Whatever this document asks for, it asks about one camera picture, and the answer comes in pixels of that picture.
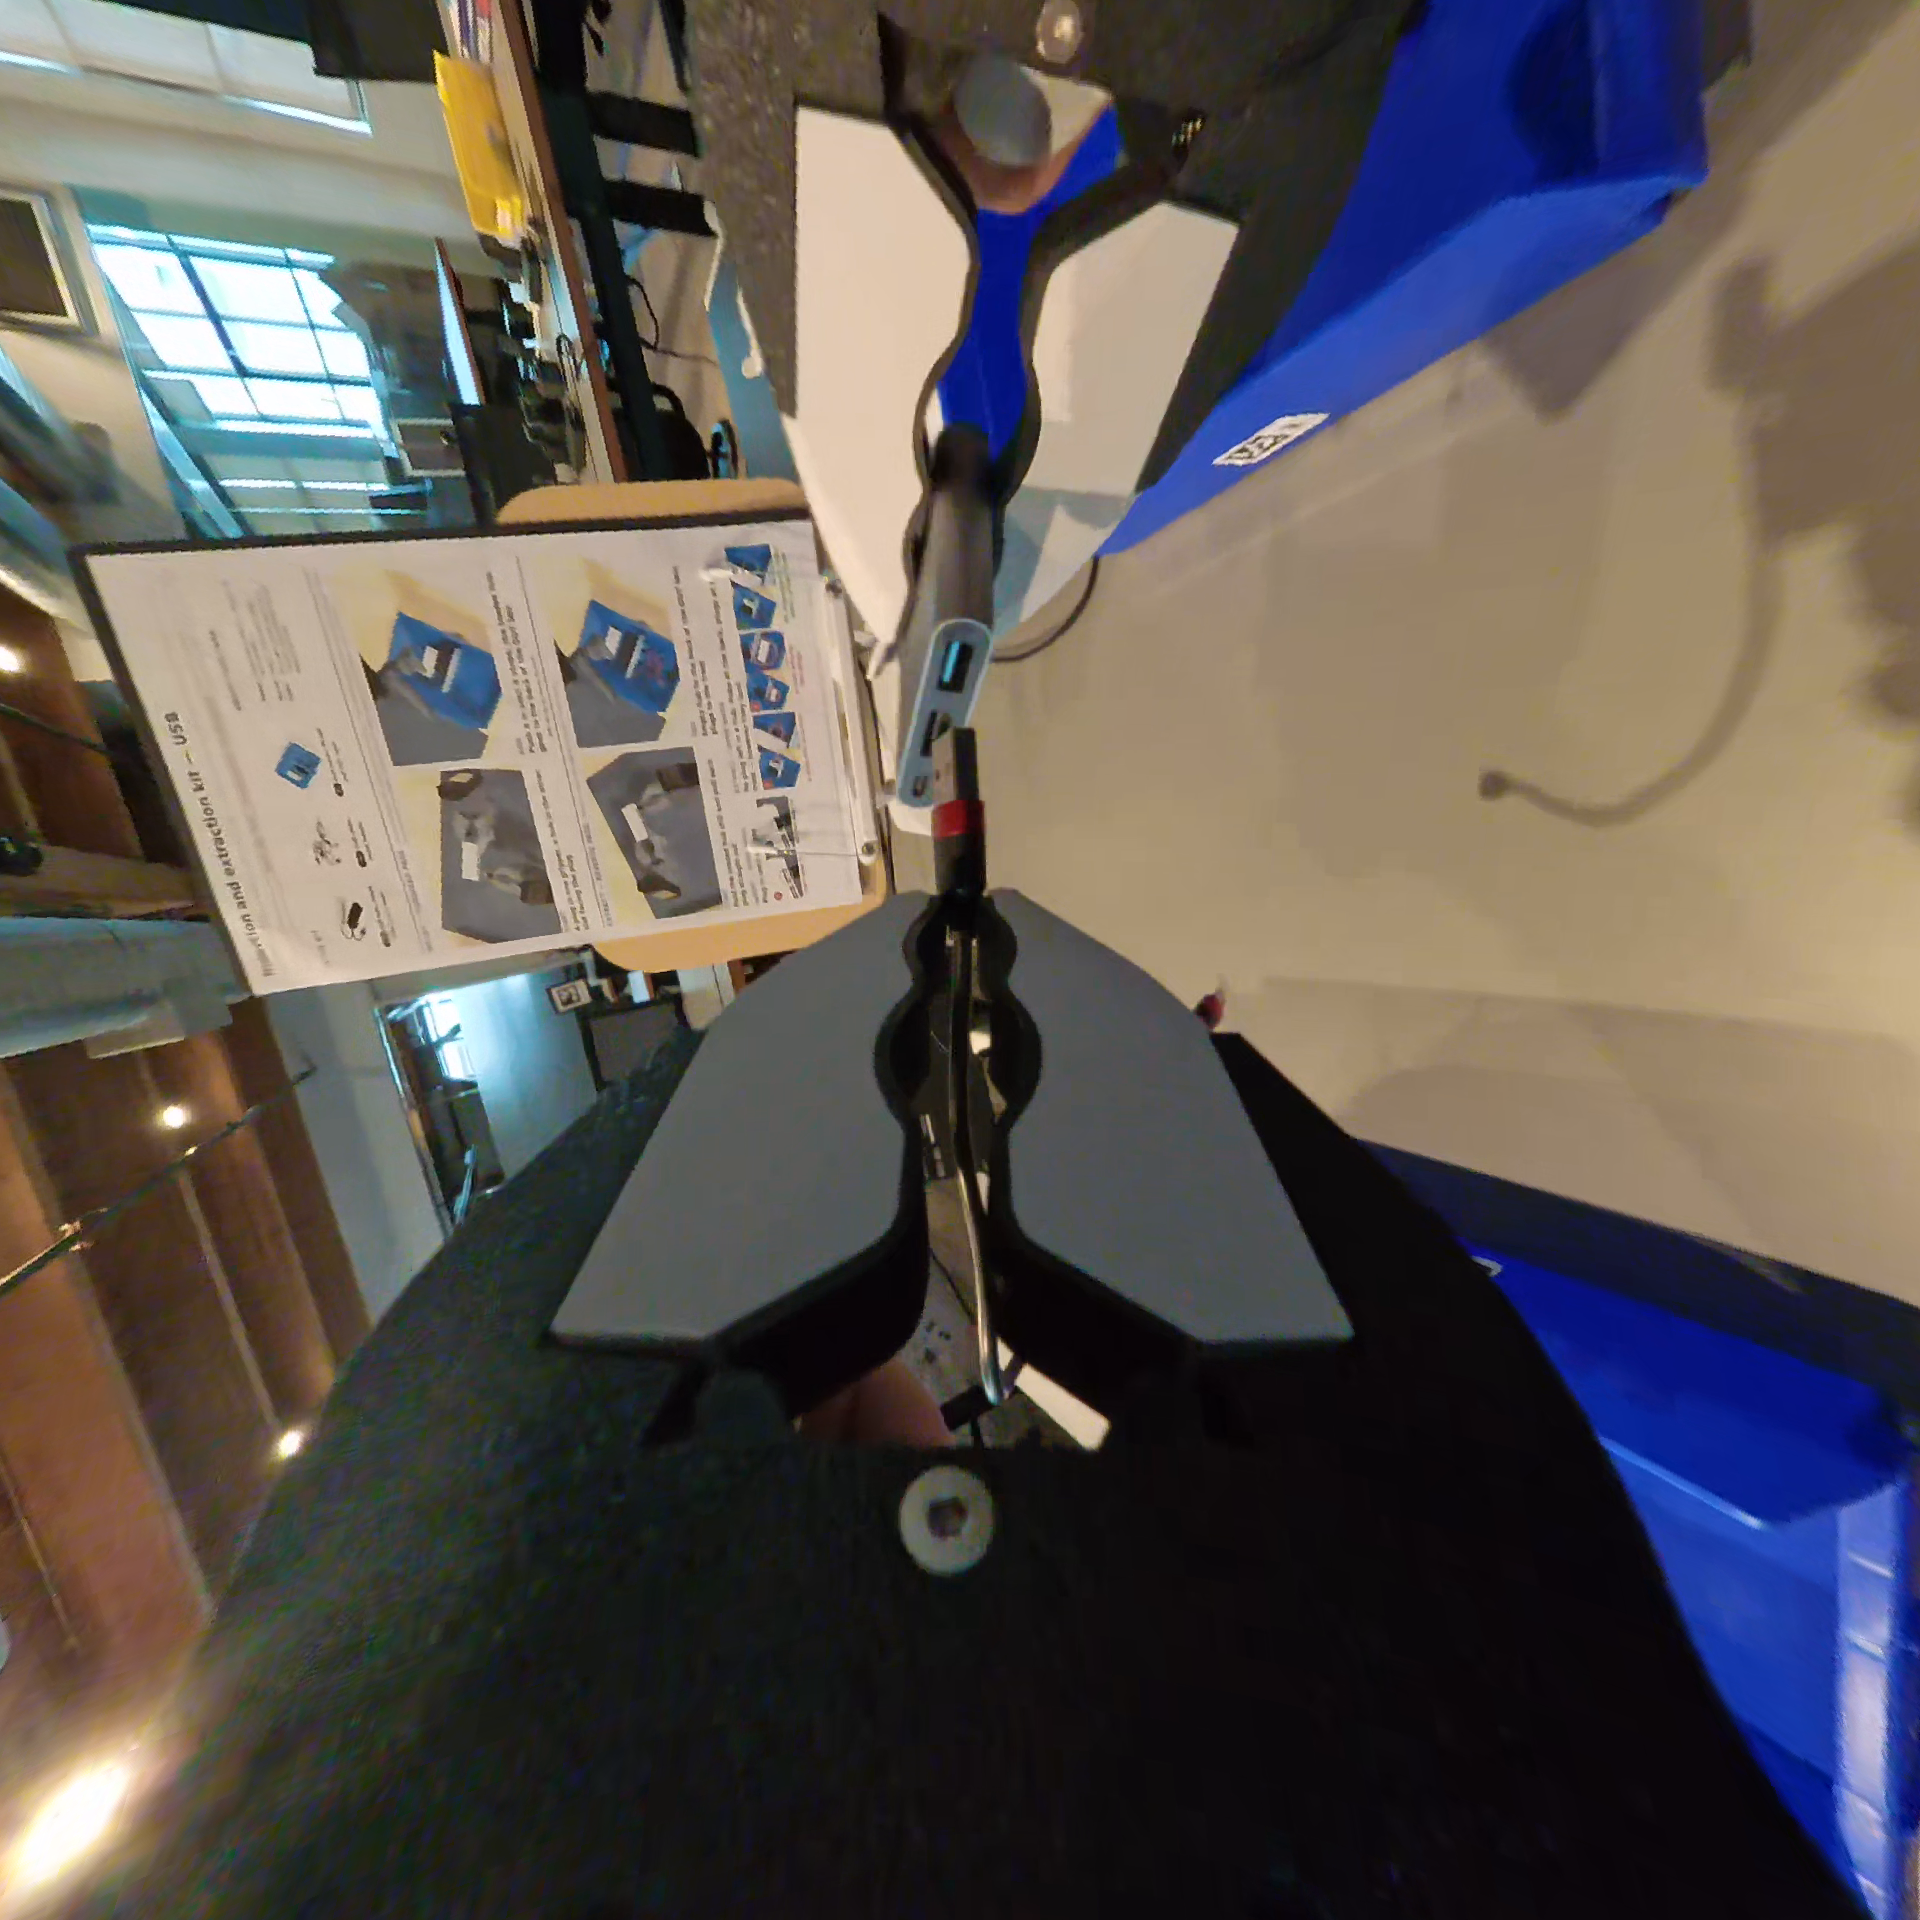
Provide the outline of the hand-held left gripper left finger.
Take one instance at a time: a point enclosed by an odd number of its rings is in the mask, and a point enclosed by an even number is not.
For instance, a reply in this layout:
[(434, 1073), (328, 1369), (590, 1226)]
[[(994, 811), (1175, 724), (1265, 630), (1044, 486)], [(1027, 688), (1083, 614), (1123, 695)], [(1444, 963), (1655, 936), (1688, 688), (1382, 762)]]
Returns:
[(552, 1338), (717, 1356), (879, 1270), (922, 1281), (922, 1158), (879, 1086), (879, 1037), (916, 994), (900, 893), (777, 956), (700, 1037)]

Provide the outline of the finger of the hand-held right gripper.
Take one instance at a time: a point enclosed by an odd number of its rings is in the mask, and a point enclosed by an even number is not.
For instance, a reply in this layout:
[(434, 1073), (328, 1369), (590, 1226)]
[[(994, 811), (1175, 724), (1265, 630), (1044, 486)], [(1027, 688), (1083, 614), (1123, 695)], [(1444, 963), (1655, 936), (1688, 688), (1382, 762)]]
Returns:
[(1043, 614), (1135, 511), (1238, 223), (1158, 200), (1067, 253), (1025, 325), (994, 635)]
[(877, 637), (905, 614), (922, 407), (964, 338), (973, 237), (879, 120), (796, 110), (796, 394), (787, 444)]

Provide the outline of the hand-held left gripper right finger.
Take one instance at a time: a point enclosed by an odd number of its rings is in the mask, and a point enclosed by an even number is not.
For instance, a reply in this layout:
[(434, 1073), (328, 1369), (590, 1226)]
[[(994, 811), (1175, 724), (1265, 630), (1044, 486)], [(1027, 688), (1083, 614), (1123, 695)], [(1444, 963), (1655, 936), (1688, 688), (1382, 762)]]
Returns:
[(1211, 1027), (1043, 901), (997, 888), (994, 909), (1010, 930), (1010, 1012), (1036, 1057), (994, 1144), (1007, 1248), (1204, 1351), (1349, 1344), (1350, 1315)]

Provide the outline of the blue plastic bin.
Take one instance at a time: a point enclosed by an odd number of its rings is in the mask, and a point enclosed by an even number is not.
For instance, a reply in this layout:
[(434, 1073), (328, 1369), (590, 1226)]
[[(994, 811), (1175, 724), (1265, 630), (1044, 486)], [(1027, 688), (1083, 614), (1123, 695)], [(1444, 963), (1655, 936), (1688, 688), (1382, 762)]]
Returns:
[(1569, 1381), (1766, 1780), (1868, 1914), (1915, 1914), (1915, 1307), (1403, 1144), (1374, 1155)]
[[(1426, 4), (1309, 287), (1101, 553), (1200, 511), (1655, 231), (1711, 172), (1703, 27), (1688, 0)], [(982, 285), (939, 410), (982, 426), (997, 455), (1018, 427), (1025, 325), (1051, 274), (1033, 274), (1033, 242), (1117, 172), (1117, 148), (1105, 110), (1043, 208), (982, 215)]]

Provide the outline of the grey usb hub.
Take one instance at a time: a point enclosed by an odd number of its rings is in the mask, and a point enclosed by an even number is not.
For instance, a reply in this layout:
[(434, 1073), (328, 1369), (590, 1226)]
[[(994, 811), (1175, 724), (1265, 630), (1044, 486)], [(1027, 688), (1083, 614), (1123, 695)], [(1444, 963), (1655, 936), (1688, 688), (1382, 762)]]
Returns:
[(997, 463), (987, 431), (943, 426), (922, 508), (911, 523), (911, 595), (895, 630), (900, 729), (895, 811), (929, 815), (935, 800), (935, 749), (973, 721), (982, 676), (994, 659), (997, 621)]

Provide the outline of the person's left hand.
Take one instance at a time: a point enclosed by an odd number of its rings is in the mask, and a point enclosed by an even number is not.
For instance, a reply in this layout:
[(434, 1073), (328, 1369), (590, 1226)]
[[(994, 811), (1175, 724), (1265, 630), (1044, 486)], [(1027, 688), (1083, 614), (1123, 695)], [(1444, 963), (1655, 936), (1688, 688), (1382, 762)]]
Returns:
[(900, 1356), (800, 1413), (796, 1434), (813, 1443), (894, 1453), (943, 1453), (952, 1443), (939, 1400)]

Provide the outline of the black computer monitor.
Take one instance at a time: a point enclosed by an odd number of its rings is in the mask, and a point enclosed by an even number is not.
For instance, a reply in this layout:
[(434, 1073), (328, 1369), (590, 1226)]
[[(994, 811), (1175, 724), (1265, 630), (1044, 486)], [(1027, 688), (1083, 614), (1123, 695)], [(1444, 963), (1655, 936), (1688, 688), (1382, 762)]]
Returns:
[(683, 1039), (697, 1039), (677, 996), (649, 996), (632, 1006), (585, 1006), (577, 1012), (585, 1065), (601, 1088), (637, 1075), (650, 1057)]

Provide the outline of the long office desk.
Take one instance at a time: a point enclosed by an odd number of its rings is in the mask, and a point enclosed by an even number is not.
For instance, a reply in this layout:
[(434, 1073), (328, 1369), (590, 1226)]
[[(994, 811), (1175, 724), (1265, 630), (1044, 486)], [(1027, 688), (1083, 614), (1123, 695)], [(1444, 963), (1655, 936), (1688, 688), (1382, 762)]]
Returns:
[(555, 348), (564, 370), (564, 394), (580, 416), (580, 463), (590, 486), (632, 480), (632, 461), (622, 442), (622, 416), (611, 407), (602, 341), (596, 329), (596, 285), (585, 270), (585, 247), (577, 223), (564, 206), (564, 174), (555, 165), (555, 146), (537, 90), (532, 34), (526, 4), (493, 0), (492, 27), (492, 78), (503, 115), (503, 136), (512, 172), (526, 196), (526, 243), (537, 253), (541, 270), (541, 325), (537, 338)]

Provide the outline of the wooden display board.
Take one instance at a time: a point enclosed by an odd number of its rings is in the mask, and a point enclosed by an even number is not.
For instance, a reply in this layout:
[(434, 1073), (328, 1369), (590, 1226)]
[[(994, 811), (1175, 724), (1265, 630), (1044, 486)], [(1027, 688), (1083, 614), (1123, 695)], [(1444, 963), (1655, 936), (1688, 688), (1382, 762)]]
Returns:
[[(697, 520), (809, 520), (805, 491), (783, 476), (709, 476), (709, 480), (622, 480), (622, 486), (552, 486), (526, 491), (497, 508), (497, 527), (662, 527)], [(626, 969), (667, 975), (713, 966), (728, 969), (729, 994), (743, 994), (783, 955), (809, 947), (882, 901), (858, 898), (854, 905), (805, 905), (796, 912), (750, 912), (713, 926), (667, 926), (622, 941), (601, 941), (601, 956)]]

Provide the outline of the yellow plastic bin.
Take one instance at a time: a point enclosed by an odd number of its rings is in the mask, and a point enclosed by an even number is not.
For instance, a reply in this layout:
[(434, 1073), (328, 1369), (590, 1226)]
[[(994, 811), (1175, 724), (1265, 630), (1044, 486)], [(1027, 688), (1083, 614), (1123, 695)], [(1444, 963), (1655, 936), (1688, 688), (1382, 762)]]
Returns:
[(473, 231), (497, 243), (516, 243), (526, 231), (526, 188), (516, 177), (512, 141), (492, 71), (463, 56), (434, 54), (434, 82)]

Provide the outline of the white board stand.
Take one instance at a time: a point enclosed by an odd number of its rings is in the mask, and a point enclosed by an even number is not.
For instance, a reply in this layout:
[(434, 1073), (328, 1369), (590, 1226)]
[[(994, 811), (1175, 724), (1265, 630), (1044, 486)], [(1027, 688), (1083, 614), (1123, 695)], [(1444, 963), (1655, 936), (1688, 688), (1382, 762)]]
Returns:
[(866, 676), (861, 621), (846, 581), (821, 567), (817, 581), (821, 635), (831, 647), (831, 701), (841, 724), (841, 766), (848, 779), (854, 854), (861, 872), (861, 898), (882, 901), (895, 893), (894, 876), (894, 818), (879, 779), (879, 721)]

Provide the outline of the printed instruction sheet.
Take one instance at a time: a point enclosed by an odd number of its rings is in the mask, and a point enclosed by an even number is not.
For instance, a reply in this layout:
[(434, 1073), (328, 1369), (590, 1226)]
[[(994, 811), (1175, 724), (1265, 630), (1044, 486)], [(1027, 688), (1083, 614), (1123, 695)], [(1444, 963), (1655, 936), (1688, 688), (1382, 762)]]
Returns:
[(854, 905), (809, 520), (76, 553), (256, 996)]

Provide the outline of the high grid window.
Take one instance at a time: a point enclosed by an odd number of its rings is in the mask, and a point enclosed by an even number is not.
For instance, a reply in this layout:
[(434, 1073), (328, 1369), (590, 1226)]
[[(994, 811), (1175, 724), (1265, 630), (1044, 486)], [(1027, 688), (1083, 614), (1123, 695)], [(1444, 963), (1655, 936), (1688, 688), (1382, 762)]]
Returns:
[(161, 442), (239, 520), (374, 514), (399, 442), (328, 253), (86, 223)]

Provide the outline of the thin black rail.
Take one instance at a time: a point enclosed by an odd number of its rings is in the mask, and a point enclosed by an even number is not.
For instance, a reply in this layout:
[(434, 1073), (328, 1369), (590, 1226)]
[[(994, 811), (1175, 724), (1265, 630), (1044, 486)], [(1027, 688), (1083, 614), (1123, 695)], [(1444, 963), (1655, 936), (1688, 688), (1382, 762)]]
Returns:
[(182, 1181), (188, 1166), (198, 1166), (216, 1144), (244, 1135), (263, 1113), (272, 1113), (278, 1108), (292, 1100), (296, 1088), (305, 1088), (316, 1078), (316, 1062), (305, 1062), (301, 1073), (292, 1073), (281, 1088), (272, 1088), (266, 1096), (249, 1100), (237, 1119), (229, 1119), (225, 1128), (216, 1128), (211, 1135), (182, 1144), (175, 1158), (158, 1163), (150, 1176), (142, 1176), (131, 1191), (121, 1191), (118, 1199), (80, 1210), (76, 1219), (67, 1219), (58, 1228), (58, 1237), (50, 1248), (41, 1248), (30, 1261), (13, 1264), (0, 1276), (0, 1294), (21, 1291), (26, 1281), (37, 1281), (44, 1270), (53, 1270), (58, 1261), (82, 1257), (86, 1248), (96, 1248), (96, 1237), (129, 1214), (131, 1209), (142, 1209), (150, 1195)]

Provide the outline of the silver air duct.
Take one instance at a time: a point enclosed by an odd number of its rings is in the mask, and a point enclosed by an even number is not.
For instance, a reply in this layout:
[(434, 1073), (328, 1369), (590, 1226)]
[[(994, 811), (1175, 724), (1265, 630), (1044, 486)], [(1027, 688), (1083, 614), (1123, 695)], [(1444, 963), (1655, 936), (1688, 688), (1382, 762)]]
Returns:
[(4, 917), (0, 1057), (82, 1043), (138, 1054), (229, 1027), (249, 1003), (229, 941), (161, 917)]

